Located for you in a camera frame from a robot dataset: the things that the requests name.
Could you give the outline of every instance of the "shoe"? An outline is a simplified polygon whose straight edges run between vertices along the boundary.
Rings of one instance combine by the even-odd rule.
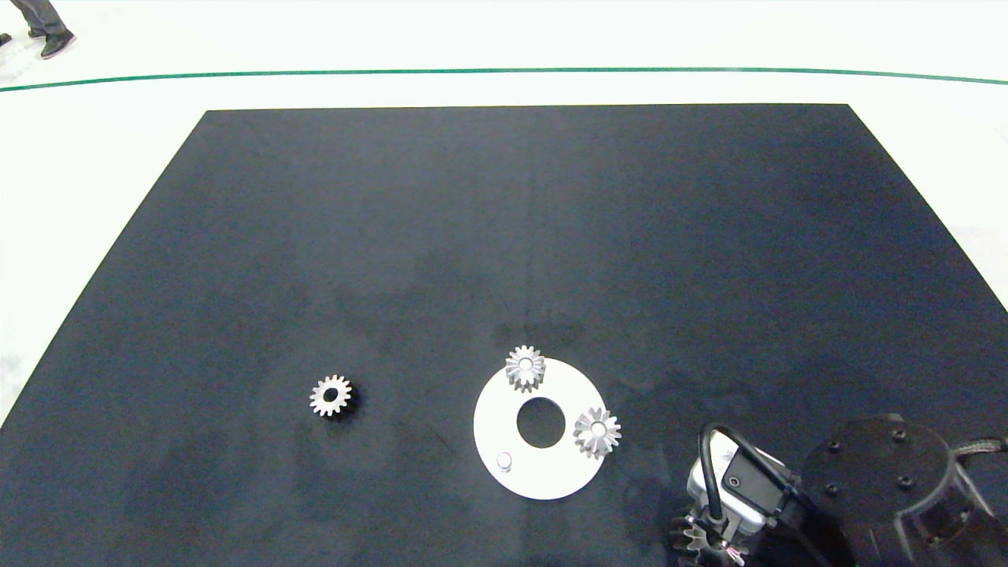
[[[68,29],[58,35],[46,35],[45,46],[42,47],[42,59],[47,60],[64,50],[74,40],[74,34]]]

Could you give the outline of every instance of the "metal gear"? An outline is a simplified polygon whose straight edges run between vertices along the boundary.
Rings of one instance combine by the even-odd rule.
[[[616,416],[609,410],[590,409],[578,418],[574,424],[574,436],[581,450],[596,459],[613,452],[613,447],[619,445],[617,439],[623,437],[619,430],[623,427],[616,423]]]
[[[336,374],[326,376],[325,380],[319,380],[317,387],[311,388],[311,412],[327,418],[339,414],[350,402],[352,389],[347,378]]]
[[[546,371],[546,359],[539,354],[539,351],[535,350],[534,346],[522,345],[509,354],[504,363],[508,382],[521,391],[532,391],[539,387]]]
[[[707,530],[690,516],[672,521],[672,549],[683,556],[688,567],[741,567],[746,564],[743,555],[749,553],[744,546],[729,544],[720,538],[712,543]]]

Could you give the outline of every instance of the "white disc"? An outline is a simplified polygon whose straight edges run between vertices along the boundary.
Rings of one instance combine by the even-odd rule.
[[[552,447],[533,447],[518,432],[518,410],[533,398],[545,398],[563,413],[563,435]],[[565,362],[546,358],[542,383],[525,392],[516,390],[501,368],[476,402],[473,435],[480,459],[516,494],[537,500],[573,494],[595,477],[605,460],[575,443],[574,424],[592,408],[605,410],[602,395],[592,380]]]

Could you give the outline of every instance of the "center hole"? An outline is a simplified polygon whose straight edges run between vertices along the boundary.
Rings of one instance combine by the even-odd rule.
[[[533,398],[518,410],[518,433],[532,447],[552,447],[563,437],[563,412],[551,400]]]

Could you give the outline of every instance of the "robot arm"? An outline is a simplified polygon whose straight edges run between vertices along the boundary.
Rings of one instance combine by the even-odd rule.
[[[800,564],[821,567],[1005,565],[1008,531],[964,462],[1006,450],[1001,438],[951,448],[887,416],[847,424],[808,455],[799,477],[731,428],[709,424],[686,483],[695,503],[673,527],[673,547],[681,565],[787,565],[779,546],[764,545],[779,539],[803,548]]]

